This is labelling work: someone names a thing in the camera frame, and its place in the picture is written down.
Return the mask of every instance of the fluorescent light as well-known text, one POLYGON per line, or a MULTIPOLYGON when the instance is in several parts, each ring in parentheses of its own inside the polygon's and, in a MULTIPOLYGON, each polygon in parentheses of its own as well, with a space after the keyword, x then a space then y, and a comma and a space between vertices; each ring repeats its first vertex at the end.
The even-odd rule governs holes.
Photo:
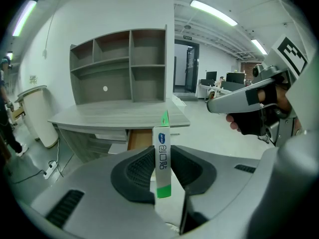
POLYGON ((263 48, 263 46, 261 46, 261 44, 257 41, 257 40, 251 40, 253 42, 253 44, 256 45, 256 47, 261 51, 261 53, 263 53, 264 55, 267 55, 267 52, 265 51, 265 49, 263 48))
POLYGON ((32 12, 33 8, 36 5, 36 1, 30 0, 27 5, 25 6, 18 23, 15 26, 15 29, 13 31, 13 36, 19 36, 21 33, 21 30, 23 28, 23 25, 25 24, 26 20, 28 19, 30 13, 32 12))
POLYGON ((10 60, 12 60, 12 57, 13 57, 13 53, 12 52, 8 52, 6 54, 7 57, 9 57, 10 60))
POLYGON ((230 17, 228 17, 227 15, 223 14, 219 10, 216 10, 215 8, 205 4, 203 2, 200 2, 200 1, 197 1, 197 0, 192 0, 190 2, 190 6, 192 6, 194 8, 197 8, 197 9, 200 9, 200 10, 203 10, 203 11, 205 11, 205 12, 211 14, 211 15, 214 15, 214 16, 222 19, 226 23, 230 24, 231 26, 237 25, 236 21, 232 20, 230 17))

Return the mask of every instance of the exit sign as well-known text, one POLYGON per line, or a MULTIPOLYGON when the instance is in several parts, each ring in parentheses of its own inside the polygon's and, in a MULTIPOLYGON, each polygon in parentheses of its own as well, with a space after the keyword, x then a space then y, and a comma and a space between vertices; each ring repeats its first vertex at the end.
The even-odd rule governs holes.
POLYGON ((186 39, 186 40, 191 40, 191 37, 190 37, 190 36, 187 36, 187 35, 184 35, 184 39, 186 39))

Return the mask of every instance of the wooden shelf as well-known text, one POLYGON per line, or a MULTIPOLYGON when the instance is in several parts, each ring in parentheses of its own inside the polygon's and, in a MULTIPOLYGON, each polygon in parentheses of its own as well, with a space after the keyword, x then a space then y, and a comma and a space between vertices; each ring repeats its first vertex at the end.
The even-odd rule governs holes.
MULTIPOLYGON (((112 64, 118 64, 118 63, 125 63, 129 61, 129 57, 120 57, 120 58, 112 58, 112 59, 107 59, 107 60, 102 60, 102 61, 98 61, 98 62, 94 62, 88 65, 84 65, 84 66, 80 66, 77 68, 74 68, 72 70, 70 70, 70 72, 74 72, 80 69, 90 69, 93 67, 98 67, 98 66, 104 66, 104 65, 112 65, 112 64)), ((114 69, 123 69, 123 67, 114 67, 112 70, 114 69)))
POLYGON ((165 65, 156 65, 156 64, 150 64, 150 65, 131 65, 132 68, 137 67, 165 67, 165 65))
POLYGON ((94 39, 93 62, 129 55, 130 32, 123 31, 94 39))
POLYGON ((70 69, 82 67, 93 63, 93 41, 71 46, 70 69))
POLYGON ((153 65, 165 63, 165 30, 132 30, 131 64, 153 65))
POLYGON ((131 71, 134 102, 165 100, 165 66, 131 67, 131 71))

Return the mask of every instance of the power strip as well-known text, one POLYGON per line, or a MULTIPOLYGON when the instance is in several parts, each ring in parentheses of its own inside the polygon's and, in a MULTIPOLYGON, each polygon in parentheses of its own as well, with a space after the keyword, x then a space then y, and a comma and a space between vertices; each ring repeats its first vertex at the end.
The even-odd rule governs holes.
POLYGON ((56 167, 57 167, 57 164, 56 164, 55 161, 51 162, 51 165, 52 165, 52 167, 51 167, 51 168, 49 167, 49 168, 46 170, 46 174, 43 175, 43 177, 44 177, 46 180, 51 176, 51 174, 54 172, 54 170, 55 170, 56 167))

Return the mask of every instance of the black vent grille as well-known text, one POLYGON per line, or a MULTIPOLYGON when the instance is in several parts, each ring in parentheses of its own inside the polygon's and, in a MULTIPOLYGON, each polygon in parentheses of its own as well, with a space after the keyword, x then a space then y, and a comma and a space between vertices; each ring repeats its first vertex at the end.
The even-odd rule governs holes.
POLYGON ((254 173, 256 168, 255 167, 251 167, 248 165, 236 165, 235 166, 236 169, 247 172, 247 173, 254 173))
POLYGON ((61 228, 79 204, 84 193, 78 190, 70 190, 53 210, 46 216, 47 220, 61 228))
POLYGON ((154 152, 149 152, 131 163, 126 170, 128 178, 143 188, 150 189, 151 176, 155 169, 154 152))
POLYGON ((185 189, 188 184, 191 184, 200 177, 203 168, 184 153, 179 152, 175 148, 171 148, 171 167, 178 178, 179 183, 185 189))

